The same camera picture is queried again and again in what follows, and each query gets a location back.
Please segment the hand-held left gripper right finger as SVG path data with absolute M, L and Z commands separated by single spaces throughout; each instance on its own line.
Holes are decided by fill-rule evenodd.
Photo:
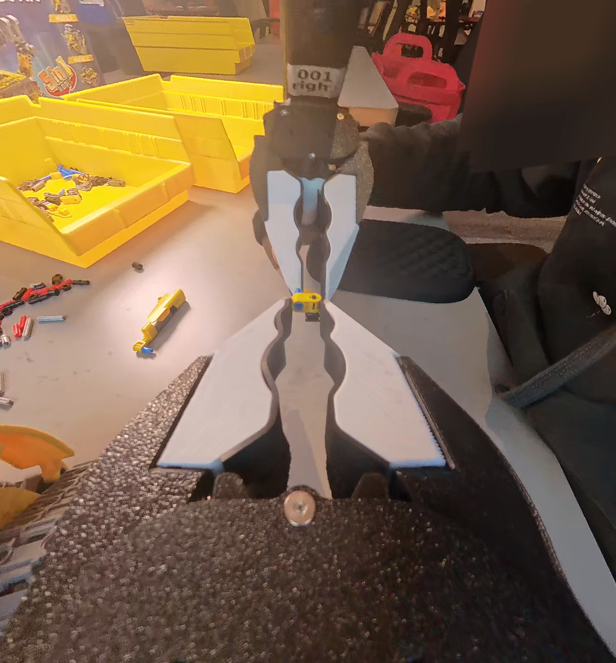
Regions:
M 390 469 L 445 468 L 399 354 L 331 301 L 320 331 L 337 430 Z

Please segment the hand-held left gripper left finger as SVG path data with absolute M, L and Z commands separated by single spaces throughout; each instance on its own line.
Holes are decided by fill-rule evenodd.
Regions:
M 207 367 L 154 462 L 222 472 L 279 415 L 277 377 L 286 366 L 288 303 L 278 301 L 231 336 Z

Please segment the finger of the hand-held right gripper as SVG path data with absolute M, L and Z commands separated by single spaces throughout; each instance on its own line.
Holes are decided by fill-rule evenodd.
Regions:
M 265 220 L 267 245 L 290 295 L 303 289 L 303 263 L 299 253 L 304 186 L 284 170 L 267 173 L 267 207 Z
M 313 241 L 313 278 L 323 300 L 335 294 L 359 232 L 356 214 L 356 178 L 337 174 L 317 178 L 317 235 Z

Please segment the yellow beam assembly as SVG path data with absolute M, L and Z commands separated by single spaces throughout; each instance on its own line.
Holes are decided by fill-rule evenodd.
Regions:
M 139 347 L 148 346 L 185 302 L 186 296 L 181 288 L 158 297 L 157 303 L 146 317 L 146 322 L 141 328 L 141 341 L 139 342 L 141 345 Z

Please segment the yellow parts bin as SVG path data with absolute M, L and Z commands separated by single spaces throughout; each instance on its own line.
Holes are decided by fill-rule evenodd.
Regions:
M 250 67 L 255 52 L 246 18 L 136 16 L 123 21 L 146 72 L 234 76 Z
M 281 85 L 160 74 L 64 95 L 65 100 L 171 116 L 192 163 L 196 185 L 238 193 L 249 184 L 263 116 L 284 100 Z
M 97 186 L 62 205 L 68 216 L 29 201 L 75 186 L 50 178 L 59 166 L 124 186 Z M 0 241 L 88 267 L 188 200 L 195 173 L 170 115 L 58 99 L 0 99 Z

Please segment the yellow tracked toy robot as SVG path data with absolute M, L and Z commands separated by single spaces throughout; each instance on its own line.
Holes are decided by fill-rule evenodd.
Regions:
M 30 427 L 0 425 L 0 636 L 25 601 L 60 518 L 90 463 L 69 469 L 74 452 Z

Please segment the person's right forearm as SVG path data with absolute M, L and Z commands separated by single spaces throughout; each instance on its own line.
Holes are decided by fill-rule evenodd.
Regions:
M 363 132 L 373 166 L 369 204 L 428 213 L 503 212 L 514 218 L 569 213 L 596 159 L 473 172 L 469 155 L 456 150 L 461 118 L 413 127 L 377 123 Z

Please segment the small grey side table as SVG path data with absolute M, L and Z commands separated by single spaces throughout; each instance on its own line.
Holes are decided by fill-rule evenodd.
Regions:
M 352 49 L 338 104 L 362 128 L 377 123 L 395 125 L 398 103 L 363 46 Z

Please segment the red fuel canister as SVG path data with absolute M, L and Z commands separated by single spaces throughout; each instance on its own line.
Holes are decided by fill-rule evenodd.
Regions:
M 431 122 L 454 119 L 465 85 L 451 65 L 434 61 L 432 54 L 427 37 L 399 33 L 371 59 L 399 104 L 425 106 Z

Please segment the mixed plastic connector pieces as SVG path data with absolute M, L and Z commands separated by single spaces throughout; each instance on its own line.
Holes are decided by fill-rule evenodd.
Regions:
M 84 202 L 87 194 L 100 189 L 106 191 L 125 188 L 121 178 L 90 174 L 59 165 L 54 171 L 38 178 L 25 180 L 18 190 L 38 211 L 50 219 L 72 216 L 72 208 Z

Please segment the pile of small building parts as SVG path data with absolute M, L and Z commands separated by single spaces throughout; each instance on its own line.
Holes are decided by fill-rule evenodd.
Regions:
M 10 347 L 13 339 L 29 339 L 36 321 L 39 324 L 54 324 L 65 320 L 64 315 L 57 314 L 33 318 L 22 312 L 18 319 L 13 320 L 10 329 L 6 329 L 5 319 L 12 316 L 16 310 L 54 300 L 73 288 L 87 286 L 90 286 L 90 281 L 87 279 L 64 278 L 58 273 L 52 277 L 49 284 L 45 282 L 32 283 L 27 287 L 18 289 L 12 297 L 0 300 L 0 349 Z

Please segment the robot kit cardboard box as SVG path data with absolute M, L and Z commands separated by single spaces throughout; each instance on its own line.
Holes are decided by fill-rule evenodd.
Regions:
M 77 1 L 0 1 L 0 99 L 61 98 L 105 84 Z

